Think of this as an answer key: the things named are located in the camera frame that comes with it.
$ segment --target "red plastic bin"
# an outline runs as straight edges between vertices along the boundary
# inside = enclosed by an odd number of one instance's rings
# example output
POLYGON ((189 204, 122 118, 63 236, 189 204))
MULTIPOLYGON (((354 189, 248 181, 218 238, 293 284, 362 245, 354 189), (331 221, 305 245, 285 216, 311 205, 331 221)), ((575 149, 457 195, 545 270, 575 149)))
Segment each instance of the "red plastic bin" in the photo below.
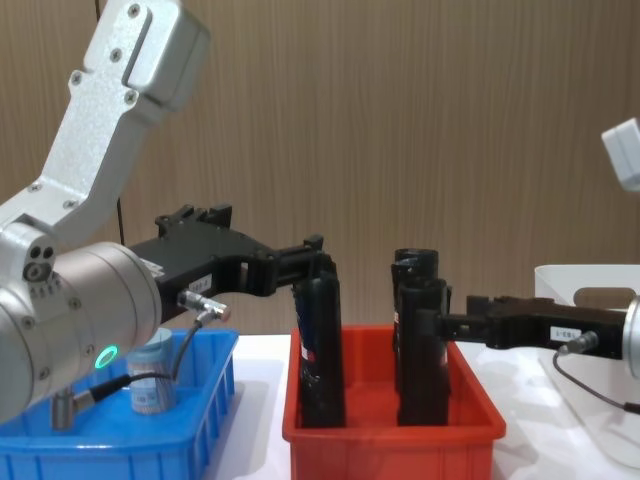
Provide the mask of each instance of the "red plastic bin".
POLYGON ((391 327, 342 333, 347 426, 300 428, 300 337, 291 336, 283 436, 291 444, 292 480, 489 480, 493 441, 506 424, 449 344, 449 425, 398 427, 391 327))

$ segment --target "wooden wall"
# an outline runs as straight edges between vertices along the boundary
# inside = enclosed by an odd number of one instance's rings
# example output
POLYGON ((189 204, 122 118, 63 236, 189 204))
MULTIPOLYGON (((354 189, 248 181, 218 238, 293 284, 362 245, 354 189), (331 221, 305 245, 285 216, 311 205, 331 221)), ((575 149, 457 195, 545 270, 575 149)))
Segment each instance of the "wooden wall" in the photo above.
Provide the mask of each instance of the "wooden wall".
MULTIPOLYGON (((18 119, 0 133, 17 172, 2 195, 22 180, 16 156, 44 160, 95 25, 92 0, 70 3, 0 0, 0 118, 18 119), (26 8, 37 35, 7 20, 26 8), (85 10, 86 24, 71 20, 85 10), (25 66, 16 49, 53 57, 25 66)), ((531 295, 536 265, 640 260, 640 199, 600 142, 640 107, 635 0, 185 3, 214 43, 123 196, 129 243, 184 203, 232 203, 234 227, 274 247, 320 232, 349 323, 390 320, 398 247, 440 250, 456 310, 469 293, 531 295)), ((234 326, 288 330, 289 297, 232 299, 234 326)))

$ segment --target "blue plastic bin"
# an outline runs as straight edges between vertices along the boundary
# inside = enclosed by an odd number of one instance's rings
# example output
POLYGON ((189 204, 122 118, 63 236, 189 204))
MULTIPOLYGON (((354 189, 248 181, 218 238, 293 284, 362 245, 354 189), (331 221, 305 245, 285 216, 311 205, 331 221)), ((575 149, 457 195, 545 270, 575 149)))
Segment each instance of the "blue plastic bin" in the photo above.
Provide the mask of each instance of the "blue plastic bin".
MULTIPOLYGON (((173 352, 186 331, 174 330, 173 352)), ((141 415, 124 389, 82 412, 67 432, 50 427, 44 401, 0 425, 0 480, 199 480, 234 394, 238 335, 201 330, 182 361, 178 404, 141 415)), ((126 373, 121 358, 74 384, 80 392, 126 373)))

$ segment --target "plastic bin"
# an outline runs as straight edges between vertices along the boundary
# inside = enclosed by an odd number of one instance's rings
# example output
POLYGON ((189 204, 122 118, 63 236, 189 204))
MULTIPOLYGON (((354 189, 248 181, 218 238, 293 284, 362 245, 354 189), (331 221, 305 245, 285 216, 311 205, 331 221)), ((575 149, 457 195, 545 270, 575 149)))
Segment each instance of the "plastic bin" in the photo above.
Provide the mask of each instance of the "plastic bin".
POLYGON ((343 329, 345 428, 303 429, 300 339, 294 331, 283 435, 292 480, 488 480, 493 441, 506 425, 454 343, 449 344, 449 425, 398 427, 391 327, 343 329))
MULTIPOLYGON (((177 352, 184 330, 173 335, 177 352)), ((0 480, 198 480, 234 394, 235 332, 201 330, 180 369, 178 403, 157 415, 131 409, 128 389, 50 428, 50 401, 0 425, 0 480)), ((121 358, 74 384, 76 392, 126 373, 121 358)))

